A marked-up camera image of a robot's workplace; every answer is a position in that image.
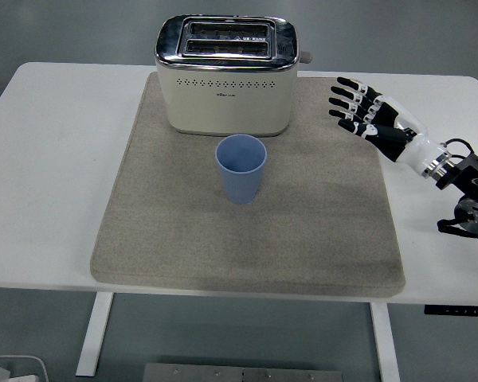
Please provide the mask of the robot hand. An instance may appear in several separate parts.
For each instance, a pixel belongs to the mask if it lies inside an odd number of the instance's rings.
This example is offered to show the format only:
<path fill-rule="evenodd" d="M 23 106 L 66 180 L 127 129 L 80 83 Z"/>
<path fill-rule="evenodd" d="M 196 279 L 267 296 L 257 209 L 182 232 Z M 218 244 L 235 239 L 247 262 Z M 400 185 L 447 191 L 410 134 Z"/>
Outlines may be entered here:
<path fill-rule="evenodd" d="M 422 177 L 448 151 L 428 137 L 428 129 L 397 100 L 357 80 L 339 76 L 329 99 L 329 114 L 344 130 L 373 144 L 392 162 L 411 167 Z"/>

